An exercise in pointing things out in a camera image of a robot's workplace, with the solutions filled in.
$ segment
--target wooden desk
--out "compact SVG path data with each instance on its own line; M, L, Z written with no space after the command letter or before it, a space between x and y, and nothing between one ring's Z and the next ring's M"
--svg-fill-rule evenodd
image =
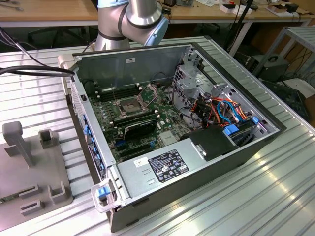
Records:
M255 21L255 22L291 22L299 21L299 17L292 16L279 17L271 13L266 9L267 5L258 4L259 9L252 11L248 14L244 22ZM220 10L218 5L208 7L197 1L194 2L192 7L174 6L172 7L172 20L171 23L224 23L233 22L235 14L225 13ZM312 19L311 15L301 16L300 21L309 21Z
M0 6L2 27L48 27L48 26L91 26L98 25L98 13L91 0L18 0L24 11ZM278 17L259 5L244 19L239 36L230 54L233 56L254 22L303 22L307 26L311 15ZM217 5L208 7L197 1L192 7L174 6L171 23L231 23L235 14L224 13Z
M24 11L0 6L2 27L98 25L91 0L17 0Z

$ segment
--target slotted aluminum surface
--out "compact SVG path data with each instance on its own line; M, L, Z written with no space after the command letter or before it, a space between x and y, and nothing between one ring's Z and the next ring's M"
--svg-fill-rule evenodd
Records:
M315 27L288 27L285 33L304 47L315 52Z
M66 108L60 79L1 76L0 127L8 120L19 120L24 126L24 137L43 128L56 130L62 142L74 201L0 235L315 234L314 129L212 40L168 39L162 44L192 41L214 57L287 130L243 166L112 234L106 215L96 211L89 195L93 182ZM41 50L32 54L44 63L57 66L58 55L83 49ZM0 58L0 67L34 64L21 53L1 54ZM214 70L210 67L205 70L220 82Z

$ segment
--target blue latch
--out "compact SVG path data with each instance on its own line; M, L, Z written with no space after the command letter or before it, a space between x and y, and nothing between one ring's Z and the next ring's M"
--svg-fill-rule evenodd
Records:
M252 117L252 121L257 124L259 122L258 118L257 117Z
M231 125L228 125L224 128L225 132L227 135L230 135L230 134L233 134L237 131L239 131L239 128L236 127L236 125L234 124L231 124Z
M103 198L110 194L110 188L108 185L98 189L98 198Z

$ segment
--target white sticker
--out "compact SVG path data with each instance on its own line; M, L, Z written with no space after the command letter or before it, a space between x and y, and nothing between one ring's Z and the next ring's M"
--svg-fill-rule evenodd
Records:
M148 164L148 157L145 156L145 157L142 157L142 158L135 160L133 162L134 162L134 165L138 168L140 166Z
M126 63L134 63L136 61L136 58L127 58Z
M183 165L183 166L180 166L179 169L182 170L182 169L185 169L186 167L187 167L186 165Z

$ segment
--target warning label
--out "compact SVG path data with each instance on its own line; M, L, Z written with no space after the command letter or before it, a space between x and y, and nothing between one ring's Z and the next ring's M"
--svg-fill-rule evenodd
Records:
M151 158L148 161L161 183L189 171L176 149Z

